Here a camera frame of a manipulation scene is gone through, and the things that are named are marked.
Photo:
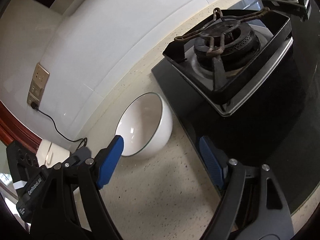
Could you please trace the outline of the plain white bowl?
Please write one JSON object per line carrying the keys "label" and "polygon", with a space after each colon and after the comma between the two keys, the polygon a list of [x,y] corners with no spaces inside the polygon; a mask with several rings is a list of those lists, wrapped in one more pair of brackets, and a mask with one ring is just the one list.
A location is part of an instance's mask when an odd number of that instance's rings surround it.
{"label": "plain white bowl", "polygon": [[173,128],[172,113],[157,93],[137,97],[125,109],[115,134],[124,140],[122,157],[149,159],[169,141]]}

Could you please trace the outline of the cream rice cooker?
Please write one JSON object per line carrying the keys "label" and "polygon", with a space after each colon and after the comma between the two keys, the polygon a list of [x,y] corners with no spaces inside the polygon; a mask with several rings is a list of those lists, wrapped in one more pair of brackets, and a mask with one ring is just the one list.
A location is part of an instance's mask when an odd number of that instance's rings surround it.
{"label": "cream rice cooker", "polygon": [[70,152],[48,140],[42,140],[36,152],[36,158],[39,166],[50,168],[56,163],[63,163],[69,158]]}

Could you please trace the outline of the black gas stove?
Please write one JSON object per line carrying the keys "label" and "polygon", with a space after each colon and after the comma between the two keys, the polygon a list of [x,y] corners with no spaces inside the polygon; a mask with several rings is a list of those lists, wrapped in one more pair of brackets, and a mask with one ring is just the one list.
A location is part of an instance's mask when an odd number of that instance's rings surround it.
{"label": "black gas stove", "polygon": [[208,136],[247,166],[267,164],[295,212],[319,183],[319,7],[291,17],[293,45],[268,79],[228,117],[221,116],[176,69],[152,69],[194,147]]}

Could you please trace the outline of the rusty burner grate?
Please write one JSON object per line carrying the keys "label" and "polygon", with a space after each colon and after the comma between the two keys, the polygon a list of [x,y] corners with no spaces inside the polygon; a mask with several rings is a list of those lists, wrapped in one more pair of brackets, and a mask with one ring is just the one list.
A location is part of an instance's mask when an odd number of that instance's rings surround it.
{"label": "rusty burner grate", "polygon": [[289,16],[263,8],[221,10],[176,36],[164,57],[212,103],[229,103],[291,33]]}

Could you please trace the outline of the red wooden window frame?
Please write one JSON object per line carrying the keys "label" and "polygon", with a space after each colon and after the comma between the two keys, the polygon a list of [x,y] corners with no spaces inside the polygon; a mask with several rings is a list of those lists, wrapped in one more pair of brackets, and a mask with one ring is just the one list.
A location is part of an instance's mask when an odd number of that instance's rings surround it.
{"label": "red wooden window frame", "polygon": [[29,151],[37,152],[42,139],[25,127],[2,102],[0,102],[0,127],[1,142],[5,146],[13,141],[18,141]]}

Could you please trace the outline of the beige wall socket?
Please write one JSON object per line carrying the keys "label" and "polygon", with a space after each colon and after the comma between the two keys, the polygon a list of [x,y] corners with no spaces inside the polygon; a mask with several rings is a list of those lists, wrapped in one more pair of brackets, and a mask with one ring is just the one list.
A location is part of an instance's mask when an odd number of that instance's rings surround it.
{"label": "beige wall socket", "polygon": [[49,75],[50,73],[45,70],[40,63],[36,64],[27,96],[28,105],[31,105],[33,102],[38,106],[40,105]]}

